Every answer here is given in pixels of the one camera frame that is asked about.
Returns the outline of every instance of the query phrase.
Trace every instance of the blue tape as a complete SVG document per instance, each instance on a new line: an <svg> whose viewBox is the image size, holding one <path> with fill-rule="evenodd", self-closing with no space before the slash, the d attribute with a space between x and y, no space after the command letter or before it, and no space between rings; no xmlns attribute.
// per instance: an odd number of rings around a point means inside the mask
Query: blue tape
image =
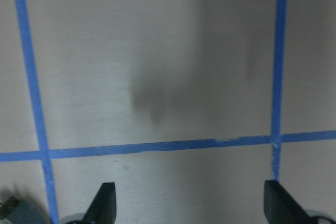
<svg viewBox="0 0 336 224"><path fill-rule="evenodd" d="M41 153L41 162L44 171L45 184L51 221L58 222L58 211L56 203L54 178L52 175L52 166L48 152L48 142L45 130L42 103L38 87L37 73L35 67L34 51L32 38L30 36L30 27L26 0L15 0L17 19L21 36L23 55L26 66L28 87L30 92L30 101L33 108L35 128L38 138L39 149Z"/></svg>
<svg viewBox="0 0 336 224"><path fill-rule="evenodd" d="M40 151L0 153L0 162L29 161L41 159Z"/></svg>
<svg viewBox="0 0 336 224"><path fill-rule="evenodd" d="M305 133L285 134L282 137L283 143L319 141L319 140L335 140L336 131L316 131Z"/></svg>
<svg viewBox="0 0 336 224"><path fill-rule="evenodd" d="M273 94L272 94L272 125L271 142L272 147L272 171L274 179L279 179L281 161L281 98L282 98L282 75L285 50L285 28L286 28L286 2L277 0L276 26L275 26L275 49L274 49L274 72L273 72Z"/></svg>
<svg viewBox="0 0 336 224"><path fill-rule="evenodd" d="M222 141L215 139L207 139L207 140L125 144L125 145L112 145L112 146L99 146L99 147L72 148L63 150L50 150L50 157L72 158L72 157L140 153L148 151L178 151L178 150L192 150L201 148L258 145L269 143L270 143L269 136L247 136Z"/></svg>
<svg viewBox="0 0 336 224"><path fill-rule="evenodd" d="M336 131L317 131L291 133L281 135L275 145L281 143L336 140ZM244 136L231 140L190 140L162 143L125 144L98 147L71 148L49 150L49 157L72 158L85 156L101 156L113 154L129 154L150 151L178 151L202 148L219 148L231 146L246 146L271 143L271 136ZM0 153L0 162L29 161L42 159L40 151Z"/></svg>

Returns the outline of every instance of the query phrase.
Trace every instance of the painter's tape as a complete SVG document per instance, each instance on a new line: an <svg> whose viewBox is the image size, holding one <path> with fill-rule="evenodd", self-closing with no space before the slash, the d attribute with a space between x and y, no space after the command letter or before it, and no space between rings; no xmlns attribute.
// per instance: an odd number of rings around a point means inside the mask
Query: painter's tape
<svg viewBox="0 0 336 224"><path fill-rule="evenodd" d="M316 132L284 134L282 142L291 143L291 142L305 142L305 141L332 140L332 139L336 139L336 131L316 131Z"/></svg>
<svg viewBox="0 0 336 224"><path fill-rule="evenodd" d="M281 99L284 67L283 56L285 51L286 6L287 0L277 0L271 125L271 142L273 144L272 171L274 179L276 180L279 179L281 161Z"/></svg>
<svg viewBox="0 0 336 224"><path fill-rule="evenodd" d="M48 153L48 142L43 118L42 103L40 99L37 73L35 67L33 43L30 35L29 19L26 0L15 0L17 19L21 36L23 55L25 60L26 74L30 93L31 106L35 121L35 128L38 138L39 149L41 153L41 162L44 171L47 198L51 221L58 222L58 211L56 203L56 194L54 178L52 175L51 161Z"/></svg>
<svg viewBox="0 0 336 224"><path fill-rule="evenodd" d="M29 161L41 159L40 151L0 153L0 162Z"/></svg>
<svg viewBox="0 0 336 224"><path fill-rule="evenodd" d="M130 153L140 153L149 151L178 151L178 150L192 150L201 148L258 145L269 143L270 143L269 136L247 136L223 141L215 139L207 139L207 140L125 144L125 145L111 145L111 146L99 146L99 147L72 148L63 150L50 150L50 157L51 158L87 157L87 156L102 156L113 154L130 154Z"/></svg>

